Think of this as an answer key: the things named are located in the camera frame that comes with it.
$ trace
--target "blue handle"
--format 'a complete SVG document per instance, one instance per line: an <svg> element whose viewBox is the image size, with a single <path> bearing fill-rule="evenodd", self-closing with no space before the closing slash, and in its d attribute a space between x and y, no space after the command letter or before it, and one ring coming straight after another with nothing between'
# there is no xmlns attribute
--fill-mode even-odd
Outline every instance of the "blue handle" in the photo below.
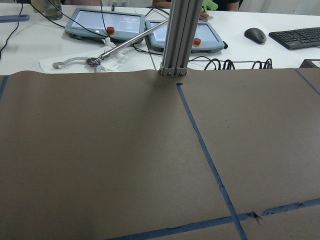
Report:
<svg viewBox="0 0 320 240"><path fill-rule="evenodd" d="M8 15L8 16L0 16L0 24L1 23L14 23L14 22L24 22L30 19L29 15Z"/></svg>

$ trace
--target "keyboard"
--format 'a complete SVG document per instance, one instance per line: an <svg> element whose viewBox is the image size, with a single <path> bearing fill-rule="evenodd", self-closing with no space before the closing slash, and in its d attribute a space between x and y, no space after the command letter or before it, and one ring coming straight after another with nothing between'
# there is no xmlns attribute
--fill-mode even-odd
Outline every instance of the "keyboard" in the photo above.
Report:
<svg viewBox="0 0 320 240"><path fill-rule="evenodd" d="M289 50L310 48L320 46L320 27L274 31L269 37Z"/></svg>

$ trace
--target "blue painter's tape strip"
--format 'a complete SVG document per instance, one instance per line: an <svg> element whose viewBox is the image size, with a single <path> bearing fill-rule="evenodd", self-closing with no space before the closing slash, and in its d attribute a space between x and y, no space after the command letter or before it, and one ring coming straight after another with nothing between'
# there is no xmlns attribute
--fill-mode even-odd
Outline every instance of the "blue painter's tape strip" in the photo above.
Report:
<svg viewBox="0 0 320 240"><path fill-rule="evenodd" d="M300 77L303 78L303 80L320 96L320 91L318 89L315 88L315 86L312 85L312 83L300 72L298 71L296 68L294 69L299 75Z"/></svg>
<svg viewBox="0 0 320 240"><path fill-rule="evenodd" d="M3 80L1 82L1 86L0 86L0 101L1 101L2 95L4 94L5 87L6 87L6 84L8 82L8 78L9 78L9 76L4 76Z"/></svg>
<svg viewBox="0 0 320 240"><path fill-rule="evenodd" d="M287 211L293 211L293 210L298 210L298 209L307 208L307 207L314 207L314 206L320 206L320 198L304 201L301 203L293 203L289 205L268 208L265 211L263 211L261 215L258 215L255 212L248 212L248 213L239 214L237 217L240 221L245 221L248 219L256 219L256 218L261 218L261 217L265 217L272 214L281 214ZM190 223L190 224L182 225L175 228L164 228L164 229L147 231L147 232L137 233L137 234L128 235L128 236L109 238L108 240L148 240L148 239L160 238L160 237L173 235L173 234L181 234L181 233L195 231L199 229L215 227L215 226L224 225L224 224L230 224L233 222L234 222L233 218L231 216L227 216L227 217L216 218L216 219L211 219L207 221Z"/></svg>
<svg viewBox="0 0 320 240"><path fill-rule="evenodd" d="M182 85L182 83L178 83L176 85L176 88L177 88L178 93L180 95L180 98L181 98L181 101L182 101L183 106L185 108L185 111L186 111L186 113L187 113L187 115L189 117L189 120L190 120L190 122L191 122L191 124L192 124L192 126L193 126L193 128L194 128L194 130L196 132L196 134L198 135L199 143L200 143L200 145L202 147L203 153L204 153L204 155L206 157L206 160L207 160L207 162L208 162L208 164L209 164L209 166L211 168L211 171L212 171L212 173L213 173L213 175L215 177L215 180L219 185L219 188L220 188L220 191L221 191L222 196L224 198L224 201L225 201L225 203L226 203L226 205L227 205L227 207L228 207L228 209L230 211L231 217L233 218L233 222L235 224L235 227L236 227L241 239L242 240L246 240L247 239L246 233L245 233L245 231L243 230L243 228L242 228L242 226L240 224L240 221L238 219L238 215L237 215L237 212L235 210L235 207L231 202L229 194L228 194L228 192L227 192L227 190L226 190L226 188L225 188L225 186L224 186L224 184L222 182L222 179L221 179L221 177L220 177L220 175L218 173L218 170L217 170L217 168L216 168L216 166L214 164L214 161L211 158L211 155L210 155L210 153L209 153L209 151L207 149L205 141L203 140L203 138L201 136L201 133L200 133L200 131L198 129L197 123L196 123L196 121L195 121L195 119L194 119L194 117L193 117L193 115L191 113L191 110L190 110L190 108L188 106L188 103L187 103L187 100L185 98L185 95L184 95L184 93L182 91L181 85Z"/></svg>

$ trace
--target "computer mouse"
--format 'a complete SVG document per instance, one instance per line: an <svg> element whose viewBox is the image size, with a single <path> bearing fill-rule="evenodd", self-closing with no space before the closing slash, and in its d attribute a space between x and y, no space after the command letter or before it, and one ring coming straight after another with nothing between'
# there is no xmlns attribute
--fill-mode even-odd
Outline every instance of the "computer mouse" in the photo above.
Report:
<svg viewBox="0 0 320 240"><path fill-rule="evenodd" d="M244 32L244 36L257 44L263 44L267 40L267 37L264 34L264 32L261 31L259 28L255 27L246 30Z"/></svg>

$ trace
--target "tablet device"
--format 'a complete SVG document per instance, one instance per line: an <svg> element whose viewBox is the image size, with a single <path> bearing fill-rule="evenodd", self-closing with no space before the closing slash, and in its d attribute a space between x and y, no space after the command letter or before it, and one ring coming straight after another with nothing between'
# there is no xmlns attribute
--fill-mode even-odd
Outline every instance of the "tablet device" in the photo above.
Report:
<svg viewBox="0 0 320 240"><path fill-rule="evenodd" d="M145 26L148 30L159 23L161 23L161 21L147 20L145 21ZM163 52L165 48L167 28L168 25L164 25L148 36L150 46L153 50ZM225 47L221 37L210 25L210 23L206 21L198 22L194 38L201 39L201 43L198 46L193 45L191 53L215 53L221 51Z"/></svg>
<svg viewBox="0 0 320 240"><path fill-rule="evenodd" d="M77 8L71 19L65 26L64 31L69 37L79 40L92 39L101 41L101 39L108 37L105 27L114 28L114 33L109 35L114 42L127 41L145 30L145 16L142 14L103 11L102 17L100 10ZM94 33L87 31L78 23Z"/></svg>

